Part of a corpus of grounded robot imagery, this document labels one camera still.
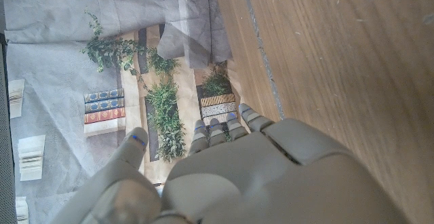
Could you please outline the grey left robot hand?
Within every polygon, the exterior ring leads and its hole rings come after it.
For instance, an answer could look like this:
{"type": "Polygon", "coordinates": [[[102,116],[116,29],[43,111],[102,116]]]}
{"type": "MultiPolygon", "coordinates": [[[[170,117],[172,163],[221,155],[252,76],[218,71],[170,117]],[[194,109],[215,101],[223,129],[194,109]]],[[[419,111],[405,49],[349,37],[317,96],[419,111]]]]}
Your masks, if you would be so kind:
{"type": "Polygon", "coordinates": [[[162,191],[139,171],[148,135],[129,132],[55,223],[407,223],[346,147],[296,119],[274,122],[245,104],[197,121],[189,154],[162,191]]]}

